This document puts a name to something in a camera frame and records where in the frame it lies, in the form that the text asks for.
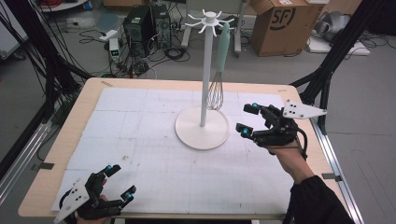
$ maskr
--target whisk handle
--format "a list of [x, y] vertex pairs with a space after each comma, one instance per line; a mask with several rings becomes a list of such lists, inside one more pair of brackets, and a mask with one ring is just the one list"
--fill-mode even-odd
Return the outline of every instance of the whisk handle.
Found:
[[218, 48], [218, 72], [224, 71], [225, 59], [227, 57], [228, 47], [230, 45], [230, 24], [225, 22], [219, 39]]

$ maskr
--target box flap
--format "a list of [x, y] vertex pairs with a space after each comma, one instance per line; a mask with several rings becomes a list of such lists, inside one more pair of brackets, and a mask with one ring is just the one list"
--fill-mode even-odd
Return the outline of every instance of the box flap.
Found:
[[249, 4], [256, 11], [257, 15], [261, 15], [274, 7], [271, 0], [250, 0]]

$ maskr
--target person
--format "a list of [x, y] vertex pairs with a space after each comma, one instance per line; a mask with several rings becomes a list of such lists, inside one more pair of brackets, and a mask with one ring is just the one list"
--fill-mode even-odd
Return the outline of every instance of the person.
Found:
[[296, 224], [352, 224], [335, 193], [313, 173], [294, 141], [283, 147], [268, 147], [292, 177], [290, 208]]

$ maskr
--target sf logo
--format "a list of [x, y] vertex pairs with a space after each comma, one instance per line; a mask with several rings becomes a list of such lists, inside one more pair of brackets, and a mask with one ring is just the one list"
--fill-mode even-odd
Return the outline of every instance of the sf logo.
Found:
[[278, 31], [285, 29], [293, 20], [296, 8], [276, 10], [271, 20], [270, 30]]

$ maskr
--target white pole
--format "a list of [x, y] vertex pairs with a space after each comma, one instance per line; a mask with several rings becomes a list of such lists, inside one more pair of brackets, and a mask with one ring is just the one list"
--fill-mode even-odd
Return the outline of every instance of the white pole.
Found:
[[205, 29], [205, 56], [204, 56], [204, 74], [202, 80], [202, 105], [201, 105], [201, 127], [206, 123], [206, 98], [209, 92], [210, 66], [212, 62], [212, 45], [213, 45], [213, 28], [206, 26]]

